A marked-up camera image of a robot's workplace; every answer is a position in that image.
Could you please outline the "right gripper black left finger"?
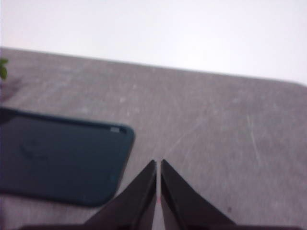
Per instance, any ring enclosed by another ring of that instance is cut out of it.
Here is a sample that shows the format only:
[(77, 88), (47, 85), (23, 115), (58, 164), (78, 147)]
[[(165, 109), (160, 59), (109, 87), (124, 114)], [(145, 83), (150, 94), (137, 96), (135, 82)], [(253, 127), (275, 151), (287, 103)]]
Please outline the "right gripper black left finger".
[(85, 222), (86, 227), (151, 227), (156, 202), (156, 161), (150, 161), (121, 194)]

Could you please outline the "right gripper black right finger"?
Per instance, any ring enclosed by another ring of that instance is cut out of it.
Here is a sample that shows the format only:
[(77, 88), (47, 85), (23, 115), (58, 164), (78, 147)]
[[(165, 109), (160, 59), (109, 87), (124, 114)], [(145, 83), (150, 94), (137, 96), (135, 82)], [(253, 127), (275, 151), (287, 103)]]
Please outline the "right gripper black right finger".
[(199, 195), (166, 160), (161, 161), (161, 204), (167, 227), (236, 225)]

